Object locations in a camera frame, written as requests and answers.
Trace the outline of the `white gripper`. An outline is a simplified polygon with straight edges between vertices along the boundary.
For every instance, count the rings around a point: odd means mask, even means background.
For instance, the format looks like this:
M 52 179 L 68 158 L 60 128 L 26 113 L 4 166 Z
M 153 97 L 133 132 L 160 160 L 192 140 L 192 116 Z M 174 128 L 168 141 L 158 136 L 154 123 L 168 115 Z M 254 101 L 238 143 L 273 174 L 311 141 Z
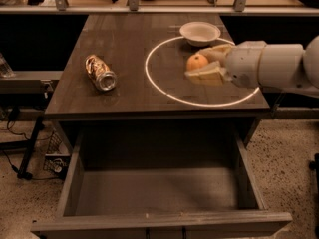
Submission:
M 229 80 L 240 88 L 257 88 L 259 61 L 264 41 L 245 41 L 232 48 L 230 44 L 222 44 L 200 49 L 210 64 L 202 68 L 185 72 L 185 76 L 194 84 L 206 86 L 222 86 Z M 225 62 L 226 70 L 220 64 Z

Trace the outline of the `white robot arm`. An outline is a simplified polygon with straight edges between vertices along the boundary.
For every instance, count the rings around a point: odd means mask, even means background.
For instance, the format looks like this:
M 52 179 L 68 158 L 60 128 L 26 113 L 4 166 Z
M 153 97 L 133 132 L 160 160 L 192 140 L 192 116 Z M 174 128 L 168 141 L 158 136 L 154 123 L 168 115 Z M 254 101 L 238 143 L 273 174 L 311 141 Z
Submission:
M 217 45 L 189 57 L 185 76 L 195 84 L 274 88 L 309 97 L 319 94 L 319 37 L 307 46 L 245 41 Z

